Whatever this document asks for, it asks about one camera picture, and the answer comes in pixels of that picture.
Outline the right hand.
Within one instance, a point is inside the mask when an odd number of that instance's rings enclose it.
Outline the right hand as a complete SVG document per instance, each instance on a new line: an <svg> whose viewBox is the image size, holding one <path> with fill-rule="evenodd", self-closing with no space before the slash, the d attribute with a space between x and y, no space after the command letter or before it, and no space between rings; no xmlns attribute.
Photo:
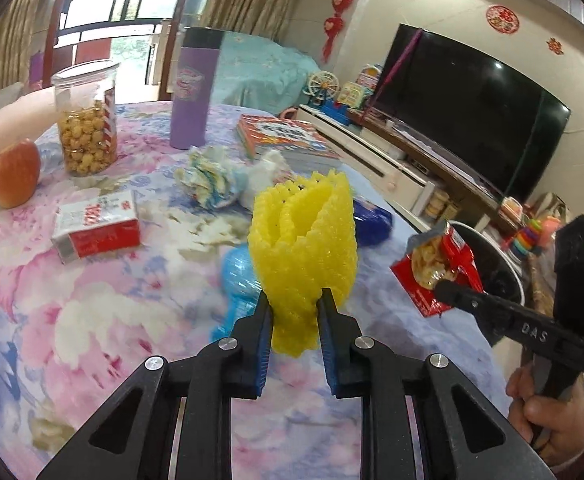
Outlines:
<svg viewBox="0 0 584 480"><path fill-rule="evenodd" d="M584 452L584 384L578 378L571 399L560 401L536 396L531 365L517 368L506 388L510 396L508 421L527 442L533 441L533 427L549 431L545 444L536 444L540 457L549 467L575 460Z"/></svg>

